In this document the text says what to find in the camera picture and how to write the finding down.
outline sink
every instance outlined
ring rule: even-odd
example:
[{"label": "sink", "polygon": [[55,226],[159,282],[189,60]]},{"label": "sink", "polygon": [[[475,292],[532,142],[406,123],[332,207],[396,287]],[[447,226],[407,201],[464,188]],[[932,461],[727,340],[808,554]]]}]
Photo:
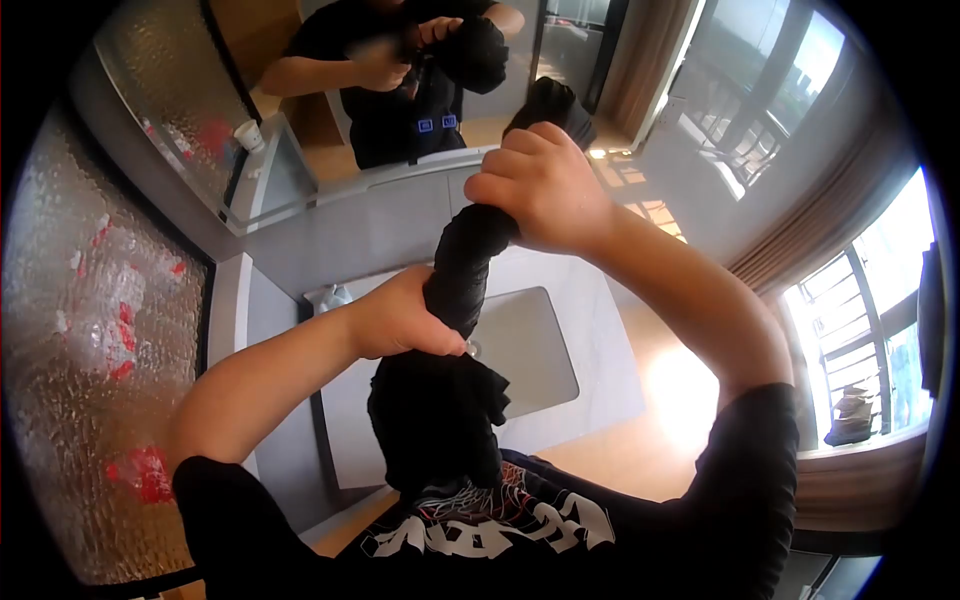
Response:
[{"label": "sink", "polygon": [[507,419],[569,402],[580,394],[557,315],[543,287],[486,298],[469,341],[474,358],[510,381]]}]

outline black t-shirt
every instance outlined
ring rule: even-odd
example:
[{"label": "black t-shirt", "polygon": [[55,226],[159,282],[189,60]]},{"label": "black t-shirt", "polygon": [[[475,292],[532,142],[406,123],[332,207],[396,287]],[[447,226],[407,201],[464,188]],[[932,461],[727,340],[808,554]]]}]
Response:
[{"label": "black t-shirt", "polygon": [[[359,42],[395,35],[411,24],[439,16],[479,16],[494,4],[492,0],[406,0],[385,11],[365,0],[338,0],[311,14],[283,54],[347,60],[349,48]],[[341,90],[344,111],[353,122],[350,143],[361,169],[464,147],[460,135],[443,123],[443,117],[453,112],[453,82],[439,69],[431,70],[426,80],[417,99],[403,86],[388,92],[362,87]],[[431,131],[424,131],[423,120],[431,121]]]},{"label": "black t-shirt", "polygon": [[680,591],[769,598],[793,533],[798,439],[793,388],[751,390],[717,416],[689,490],[662,503],[504,450],[499,489],[429,488],[402,498],[336,559],[302,543],[267,490],[239,465],[195,456],[177,469],[173,487],[210,598],[278,585],[316,589],[358,572],[376,581],[378,564],[399,559],[430,561],[433,571],[456,562],[483,566],[487,559],[574,559],[628,569],[638,582],[669,578],[667,585]]}]

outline sunlight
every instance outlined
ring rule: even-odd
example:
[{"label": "sunlight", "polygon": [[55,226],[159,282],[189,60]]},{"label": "sunlight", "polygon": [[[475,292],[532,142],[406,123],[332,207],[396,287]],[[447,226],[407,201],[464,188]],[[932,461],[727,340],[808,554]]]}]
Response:
[{"label": "sunlight", "polygon": [[667,438],[690,450],[705,444],[720,392],[720,384],[707,365],[689,348],[680,346],[654,358],[646,375],[652,395],[673,398],[655,409]]}]

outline person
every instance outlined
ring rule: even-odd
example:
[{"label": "person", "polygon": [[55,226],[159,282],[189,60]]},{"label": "person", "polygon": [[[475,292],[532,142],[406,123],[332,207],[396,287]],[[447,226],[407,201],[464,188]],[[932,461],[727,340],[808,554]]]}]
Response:
[{"label": "person", "polygon": [[[284,57],[264,71],[260,88],[281,97],[340,89],[361,169],[465,148],[456,129],[443,123],[456,109],[453,82],[438,70],[430,82],[408,81],[401,89],[415,74],[383,38],[416,23],[416,43],[427,46],[456,32],[469,16],[489,19],[505,38],[524,21],[518,10],[492,0],[338,0],[303,22]],[[414,102],[415,93],[429,97]],[[423,119],[433,122],[431,131],[420,130]]]},{"label": "person", "polygon": [[621,555],[637,577],[671,574],[678,587],[770,597],[792,535],[799,439],[791,362],[772,315],[730,272],[614,204],[552,124],[511,131],[464,189],[471,201],[513,216],[519,243],[581,256],[630,288],[716,374],[718,415],[689,490],[651,502],[505,449],[500,489],[426,489],[398,501],[336,559],[314,554],[238,463],[360,357],[464,352],[464,340],[424,308],[430,269],[413,267],[231,355],[181,404],[171,438],[173,487],[208,593],[268,586],[267,579],[308,582],[330,560],[370,560],[368,568],[399,557],[620,564],[613,559]]}]

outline beige curtain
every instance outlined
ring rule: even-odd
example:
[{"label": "beige curtain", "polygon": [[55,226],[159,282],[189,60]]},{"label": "beige curtain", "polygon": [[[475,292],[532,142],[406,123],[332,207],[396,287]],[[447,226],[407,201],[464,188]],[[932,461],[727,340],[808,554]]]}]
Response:
[{"label": "beige curtain", "polygon": [[627,35],[627,55],[614,58],[623,68],[610,74],[604,84],[601,110],[627,137],[633,139],[647,110],[657,98],[663,73],[670,68],[670,58],[677,39],[684,33],[687,13],[695,0],[646,2],[644,10],[628,12],[628,18],[639,20],[631,27],[624,23],[621,43]]},{"label": "beige curtain", "polygon": [[916,173],[909,129],[892,98],[877,98],[865,123],[834,167],[731,264],[759,295],[781,293],[839,254]]},{"label": "beige curtain", "polygon": [[882,531],[896,526],[917,491],[926,434],[891,442],[846,454],[798,456],[794,527]]}]

